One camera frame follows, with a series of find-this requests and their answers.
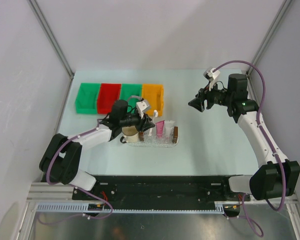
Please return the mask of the pink toothpaste tube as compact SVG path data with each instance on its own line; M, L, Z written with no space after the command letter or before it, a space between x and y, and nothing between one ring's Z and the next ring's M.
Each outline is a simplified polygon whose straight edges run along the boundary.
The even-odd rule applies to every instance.
M164 126L165 126L164 120L161 120L161 121L158 121L155 123L157 138L161 138L163 136Z

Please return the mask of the white pink toothbrush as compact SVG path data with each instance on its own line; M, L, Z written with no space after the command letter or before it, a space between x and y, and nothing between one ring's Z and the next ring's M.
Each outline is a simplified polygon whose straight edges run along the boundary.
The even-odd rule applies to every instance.
M153 111L153 117L152 117L152 121L151 121L152 125L151 125L151 128L149 129L149 133L148 133L148 135L149 135L150 137L153 135L153 128L156 126L156 125L155 125L155 120L156 120L156 118L158 117L158 115L159 115L159 113L158 113L158 111L155 109L155 110Z

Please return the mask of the clear holder with brown ends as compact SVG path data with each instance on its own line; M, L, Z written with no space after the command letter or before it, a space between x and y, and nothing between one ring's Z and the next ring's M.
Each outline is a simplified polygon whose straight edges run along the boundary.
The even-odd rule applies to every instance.
M179 128L174 126L173 135L170 138L165 137L165 126L163 128L163 135L161 138L156 137L156 127L153 128L152 136L149 136L149 130L145 132L139 132L139 141L147 145L176 145L179 143L180 135Z

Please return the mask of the white toothpaste tube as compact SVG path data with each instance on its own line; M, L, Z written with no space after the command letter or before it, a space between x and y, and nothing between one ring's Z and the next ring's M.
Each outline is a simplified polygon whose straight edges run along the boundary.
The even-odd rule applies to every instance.
M174 133L175 121L174 120L165 120L164 121L164 135L165 137L171 138Z

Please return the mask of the cream enamel mug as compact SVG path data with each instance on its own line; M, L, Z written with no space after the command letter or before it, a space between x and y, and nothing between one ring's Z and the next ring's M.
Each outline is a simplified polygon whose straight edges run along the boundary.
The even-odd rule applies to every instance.
M135 126L126 126L122 128L122 137L120 142L126 143L137 143L139 141L139 132Z

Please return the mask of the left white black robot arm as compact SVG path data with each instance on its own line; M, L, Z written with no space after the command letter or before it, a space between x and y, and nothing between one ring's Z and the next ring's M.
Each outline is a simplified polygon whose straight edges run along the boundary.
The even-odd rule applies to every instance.
M140 98L131 111L128 107L126 100L116 100L110 112L97 120L96 127L74 136L55 134L39 163L39 169L46 175L46 182L50 185L72 185L83 189L88 199L97 199L101 188L96 184L96 178L79 169L82 151L114 140L125 127L135 127L137 132L155 127L146 113L151 108L146 99Z

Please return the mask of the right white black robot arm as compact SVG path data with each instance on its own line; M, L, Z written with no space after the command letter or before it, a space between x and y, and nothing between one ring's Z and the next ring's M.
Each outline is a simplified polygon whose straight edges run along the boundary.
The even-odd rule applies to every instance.
M241 73L228 76L227 87L218 88L220 72L207 70L208 84L201 88L188 105L200 112L214 105L225 106L227 113L245 133L257 159L258 170L252 176L231 176L220 188L221 196L232 201L239 193L253 195L256 200L269 200L294 194L300 165L290 161L275 143L267 129L259 105L248 97L248 79Z

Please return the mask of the clear oval glass tray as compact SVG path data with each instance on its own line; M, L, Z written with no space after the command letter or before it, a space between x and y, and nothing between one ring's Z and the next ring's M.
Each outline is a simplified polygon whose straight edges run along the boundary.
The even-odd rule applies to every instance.
M151 147L151 148L173 148L180 141L179 128L174 126L169 137L165 134L157 137L155 134L149 135L150 132L137 132L134 135L123 135L120 138L122 144L128 144L132 147Z

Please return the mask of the yellow plastic bin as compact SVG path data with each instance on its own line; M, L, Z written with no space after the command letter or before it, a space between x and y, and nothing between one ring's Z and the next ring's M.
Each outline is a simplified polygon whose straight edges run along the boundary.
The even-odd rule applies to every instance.
M163 115L164 86L162 84L143 84L141 96L150 105L150 109L146 111L149 116L153 116L155 110L157 110L159 117Z

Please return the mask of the green plastic bin middle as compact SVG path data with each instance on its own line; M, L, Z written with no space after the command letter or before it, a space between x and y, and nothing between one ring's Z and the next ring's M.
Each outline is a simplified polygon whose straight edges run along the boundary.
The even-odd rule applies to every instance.
M131 98L131 96L142 96L142 85L141 84L127 84L124 83L121 85L120 90L120 100L125 100L128 102L127 111L131 111L136 107L136 103L139 101L139 98Z

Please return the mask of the green plastic bin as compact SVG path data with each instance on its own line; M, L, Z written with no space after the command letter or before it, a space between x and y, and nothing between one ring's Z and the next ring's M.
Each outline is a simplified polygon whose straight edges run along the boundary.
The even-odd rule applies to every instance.
M142 96L142 85L141 84L127 84L124 83L121 85L120 90L120 100L125 100L128 102L127 111L131 111L136 107L136 103L139 101L139 98L131 98L131 96Z
M77 114L96 115L97 98L100 92L100 83L81 83L76 99L75 109Z

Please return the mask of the red plastic bin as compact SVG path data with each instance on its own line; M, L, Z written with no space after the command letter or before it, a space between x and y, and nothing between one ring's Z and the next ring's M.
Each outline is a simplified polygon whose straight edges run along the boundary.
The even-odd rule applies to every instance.
M119 99L121 93L121 84L102 83L96 101L97 113L100 115L108 114L113 104Z

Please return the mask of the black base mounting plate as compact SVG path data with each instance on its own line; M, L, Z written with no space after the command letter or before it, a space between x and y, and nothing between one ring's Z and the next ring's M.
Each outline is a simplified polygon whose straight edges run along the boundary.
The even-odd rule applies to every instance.
M180 207L220 202L237 202L239 196L250 201L253 195L233 192L229 176L97 176L94 187L85 193L73 187L72 200L94 201L101 197L106 206Z

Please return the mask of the green plastic bin left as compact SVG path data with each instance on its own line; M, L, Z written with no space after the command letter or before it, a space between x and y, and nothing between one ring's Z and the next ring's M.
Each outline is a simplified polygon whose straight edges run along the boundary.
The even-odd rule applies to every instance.
M100 83L81 83L76 99L75 109L77 114L96 115L97 98L100 92Z

